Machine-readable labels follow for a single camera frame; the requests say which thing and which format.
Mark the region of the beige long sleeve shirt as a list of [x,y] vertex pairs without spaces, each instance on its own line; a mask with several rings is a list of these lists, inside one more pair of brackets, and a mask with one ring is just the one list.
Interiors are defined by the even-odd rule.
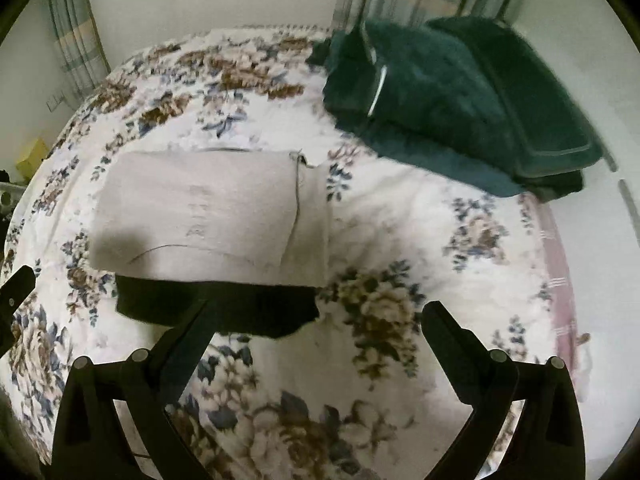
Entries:
[[131,152],[107,171],[93,268],[128,278],[321,287],[326,166],[295,152]]

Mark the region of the folded black garment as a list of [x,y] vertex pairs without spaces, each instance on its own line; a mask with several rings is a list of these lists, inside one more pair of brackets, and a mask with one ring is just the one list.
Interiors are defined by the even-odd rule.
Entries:
[[281,338],[319,317],[312,287],[172,282],[117,275],[116,310],[133,320],[174,327],[196,304],[213,311],[219,333]]

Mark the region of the floral bed quilt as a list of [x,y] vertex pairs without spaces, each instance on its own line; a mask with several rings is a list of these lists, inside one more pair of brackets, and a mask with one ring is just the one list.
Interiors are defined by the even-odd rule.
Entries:
[[18,202],[2,272],[35,272],[14,316],[1,388],[36,459],[49,463],[78,356],[118,361],[160,330],[116,310],[95,268],[99,198],[118,162],[227,151],[206,184],[236,200],[223,263],[273,273],[292,195],[256,159],[320,174],[326,230],[288,270],[315,266],[318,318],[278,340],[217,335],[171,410],[216,479],[419,479],[466,417],[419,333],[440,301],[483,344],[541,363],[559,349],[536,200],[498,198],[378,156],[322,107],[308,64],[320,32],[217,29],[137,52],[78,108]]

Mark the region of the yellow box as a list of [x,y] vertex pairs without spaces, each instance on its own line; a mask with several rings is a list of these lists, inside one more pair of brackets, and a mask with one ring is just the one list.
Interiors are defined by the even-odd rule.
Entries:
[[24,180],[30,180],[48,155],[49,148],[46,142],[41,138],[35,138],[24,146],[15,168]]

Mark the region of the pink checked bed sheet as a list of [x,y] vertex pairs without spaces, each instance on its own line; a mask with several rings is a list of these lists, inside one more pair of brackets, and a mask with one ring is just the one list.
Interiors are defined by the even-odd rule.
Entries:
[[551,298],[551,314],[556,340],[556,354],[570,371],[579,403],[588,399],[593,367],[590,333],[578,330],[574,287],[561,235],[548,204],[533,198],[542,251],[548,272],[547,290]]

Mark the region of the white bed headboard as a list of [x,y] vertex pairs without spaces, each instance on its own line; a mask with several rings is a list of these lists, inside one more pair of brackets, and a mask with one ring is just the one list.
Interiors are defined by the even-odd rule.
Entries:
[[585,187],[552,203],[570,269],[587,370],[582,404],[590,476],[622,450],[639,419],[639,141],[602,134],[606,155]]

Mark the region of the left striped grey curtain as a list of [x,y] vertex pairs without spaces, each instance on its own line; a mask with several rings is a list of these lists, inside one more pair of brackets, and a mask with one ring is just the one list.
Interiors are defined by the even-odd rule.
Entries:
[[89,0],[47,0],[62,72],[85,99],[110,72]]

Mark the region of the dark green pillow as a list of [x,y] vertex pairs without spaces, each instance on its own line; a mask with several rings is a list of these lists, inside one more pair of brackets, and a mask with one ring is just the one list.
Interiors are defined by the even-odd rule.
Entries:
[[476,16],[438,18],[431,28],[462,41],[509,119],[514,174],[568,174],[602,157],[596,130],[559,79],[513,28]]

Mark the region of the dark green folded blanket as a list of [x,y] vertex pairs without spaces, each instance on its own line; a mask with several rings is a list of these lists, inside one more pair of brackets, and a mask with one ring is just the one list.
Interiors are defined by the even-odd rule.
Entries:
[[365,21],[312,47],[326,70],[324,108],[376,154],[498,197],[543,202],[584,187],[582,172],[524,177],[498,93],[464,43],[428,26]]

